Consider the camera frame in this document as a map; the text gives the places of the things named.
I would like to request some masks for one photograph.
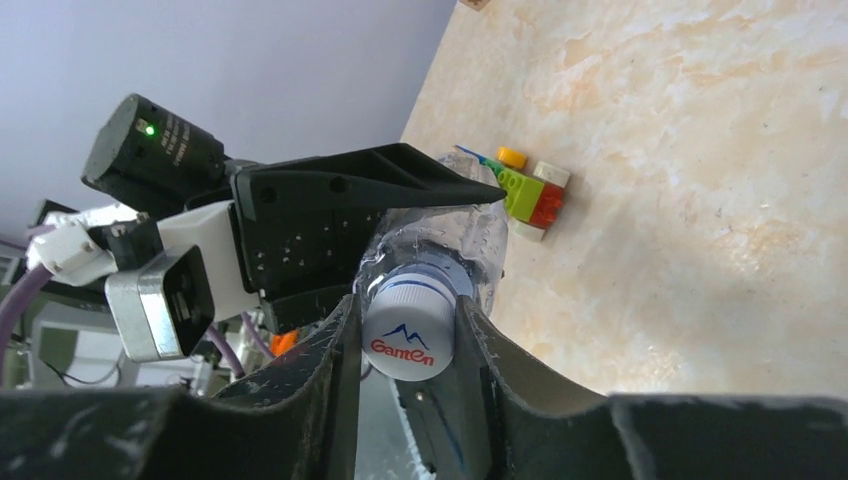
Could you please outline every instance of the wooden block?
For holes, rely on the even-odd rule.
[[[459,3],[470,7],[478,12],[483,10],[483,7],[489,4],[491,0],[459,0]]]

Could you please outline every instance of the gray floor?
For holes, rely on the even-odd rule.
[[[408,445],[389,380],[372,372],[359,391],[359,439],[354,478],[418,478]]]

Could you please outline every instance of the marble tabletop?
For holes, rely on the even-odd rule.
[[[845,397],[846,82],[848,2],[492,0],[457,6],[403,141],[572,172],[492,315],[563,375]]]

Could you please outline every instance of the ganten logo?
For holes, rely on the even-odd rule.
[[[413,332],[412,335],[410,335],[406,331],[405,323],[401,323],[397,326],[397,328],[395,328],[391,332],[384,334],[383,338],[390,337],[398,333],[403,334],[403,338],[406,340],[406,343],[412,344],[412,341],[416,340],[419,344],[421,344],[422,347],[424,347],[424,350],[430,350],[427,347],[427,344],[424,343],[424,340],[421,339],[421,336],[418,335],[418,333]],[[390,347],[386,345],[386,342],[384,342],[380,338],[375,338],[371,341],[371,349],[374,350],[375,353],[382,353],[383,355],[399,358],[408,362],[421,363],[431,367],[433,366],[433,357],[428,356],[426,353],[424,353],[424,350],[421,350],[420,348],[416,348],[415,350],[406,350],[403,348]]]

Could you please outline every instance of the clear plastic bottle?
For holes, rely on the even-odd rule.
[[[497,186],[494,173],[466,154],[439,162]],[[389,210],[377,227],[354,292],[363,308],[363,352],[375,368],[406,381],[431,378],[453,359],[456,299],[489,314],[506,256],[503,201],[461,207]]]

